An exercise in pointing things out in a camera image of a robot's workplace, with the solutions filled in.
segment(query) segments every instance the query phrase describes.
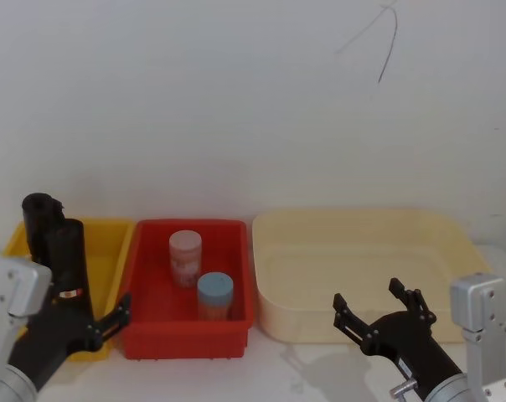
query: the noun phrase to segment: pink jar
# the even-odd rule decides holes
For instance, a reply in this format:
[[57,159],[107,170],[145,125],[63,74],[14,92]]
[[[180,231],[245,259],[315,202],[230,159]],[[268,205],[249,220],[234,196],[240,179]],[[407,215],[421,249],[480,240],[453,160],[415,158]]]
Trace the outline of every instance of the pink jar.
[[180,230],[169,237],[173,280],[181,287],[194,287],[201,271],[202,240],[199,233]]

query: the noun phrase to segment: jar lid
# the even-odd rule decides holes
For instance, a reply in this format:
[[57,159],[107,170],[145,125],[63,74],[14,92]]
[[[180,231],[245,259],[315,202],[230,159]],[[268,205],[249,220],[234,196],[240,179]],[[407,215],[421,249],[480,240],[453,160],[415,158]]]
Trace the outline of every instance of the jar lid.
[[197,282],[197,296],[206,306],[223,307],[233,300],[233,280],[223,272],[210,272]]
[[201,246],[201,235],[193,230],[180,230],[169,237],[169,247],[175,250],[192,251]]

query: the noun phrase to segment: white table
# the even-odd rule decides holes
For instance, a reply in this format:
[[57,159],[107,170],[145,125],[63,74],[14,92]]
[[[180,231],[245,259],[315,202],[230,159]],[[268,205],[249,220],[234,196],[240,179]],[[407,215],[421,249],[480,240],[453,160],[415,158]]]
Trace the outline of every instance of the white table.
[[[506,278],[506,254],[491,246],[480,250]],[[465,346],[445,349],[465,370]],[[366,358],[354,346],[286,345],[254,327],[239,359],[138,362],[114,350],[104,362],[65,363],[39,402],[387,402],[389,389],[402,380],[387,359]]]

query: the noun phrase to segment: yellow plastic bin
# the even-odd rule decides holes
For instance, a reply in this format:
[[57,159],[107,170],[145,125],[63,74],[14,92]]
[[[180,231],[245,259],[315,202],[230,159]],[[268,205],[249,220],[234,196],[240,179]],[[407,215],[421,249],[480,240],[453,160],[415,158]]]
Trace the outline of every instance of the yellow plastic bin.
[[404,310],[388,290],[393,276],[422,289],[438,342],[463,342],[450,283],[490,271],[454,221],[419,209],[268,212],[253,222],[253,251],[261,326],[289,343],[352,342],[333,327],[335,293],[367,323]]
[[[128,248],[135,227],[128,219],[81,219],[84,223],[85,258],[93,313],[96,319],[104,317],[116,305],[117,292],[127,259]],[[15,230],[4,255],[29,255],[26,229],[21,223]],[[80,352],[72,361],[94,362],[104,360],[110,353],[110,342],[96,353]]]

